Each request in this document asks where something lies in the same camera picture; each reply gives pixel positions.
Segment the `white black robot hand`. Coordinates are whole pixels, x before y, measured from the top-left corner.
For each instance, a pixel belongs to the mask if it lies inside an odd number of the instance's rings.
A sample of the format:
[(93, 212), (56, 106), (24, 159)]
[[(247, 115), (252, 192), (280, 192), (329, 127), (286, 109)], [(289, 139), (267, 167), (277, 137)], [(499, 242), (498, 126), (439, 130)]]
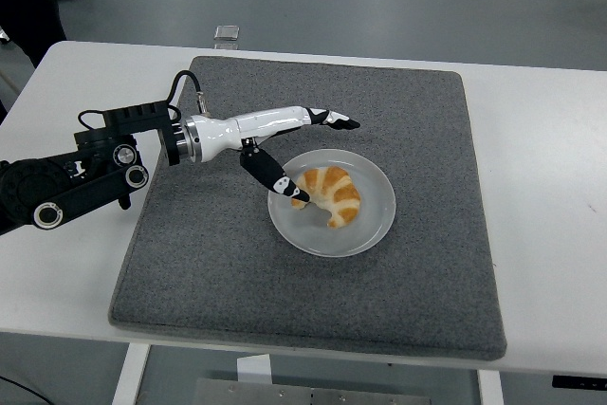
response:
[(307, 202), (309, 194), (260, 147), (269, 138), (306, 125), (327, 125), (335, 130), (359, 128), (357, 121), (341, 113), (302, 106), (273, 108), (226, 120), (194, 115), (183, 124), (185, 156), (194, 162), (209, 162), (225, 150), (238, 151), (241, 166), (265, 188)]

